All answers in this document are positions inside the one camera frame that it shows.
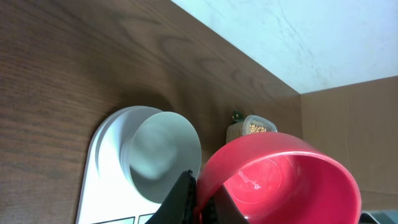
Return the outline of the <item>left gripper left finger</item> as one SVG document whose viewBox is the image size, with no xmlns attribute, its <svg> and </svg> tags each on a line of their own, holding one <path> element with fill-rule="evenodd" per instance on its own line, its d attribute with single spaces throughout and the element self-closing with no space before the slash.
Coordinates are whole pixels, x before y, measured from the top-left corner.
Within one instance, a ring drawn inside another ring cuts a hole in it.
<svg viewBox="0 0 398 224">
<path fill-rule="evenodd" d="M 196 179 L 192 170 L 183 171 L 162 205 L 146 224 L 192 224 L 196 205 Z"/>
</svg>

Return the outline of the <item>red plastic measuring scoop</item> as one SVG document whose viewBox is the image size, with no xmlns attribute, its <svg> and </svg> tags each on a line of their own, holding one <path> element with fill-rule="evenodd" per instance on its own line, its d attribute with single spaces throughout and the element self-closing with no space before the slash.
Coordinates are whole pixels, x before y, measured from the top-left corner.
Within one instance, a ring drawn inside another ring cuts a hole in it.
<svg viewBox="0 0 398 224">
<path fill-rule="evenodd" d="M 198 176 L 195 213 L 222 187 L 249 223 L 355 224 L 361 214 L 347 168 L 284 133 L 245 135 L 217 150 Z"/>
</svg>

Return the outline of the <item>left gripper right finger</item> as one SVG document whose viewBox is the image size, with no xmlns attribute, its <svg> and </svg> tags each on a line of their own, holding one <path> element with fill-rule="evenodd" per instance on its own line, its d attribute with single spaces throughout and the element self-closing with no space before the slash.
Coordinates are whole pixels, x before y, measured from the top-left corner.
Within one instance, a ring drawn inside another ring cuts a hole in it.
<svg viewBox="0 0 398 224">
<path fill-rule="evenodd" d="M 201 211 L 202 224 L 249 224 L 222 185 Z"/>
</svg>

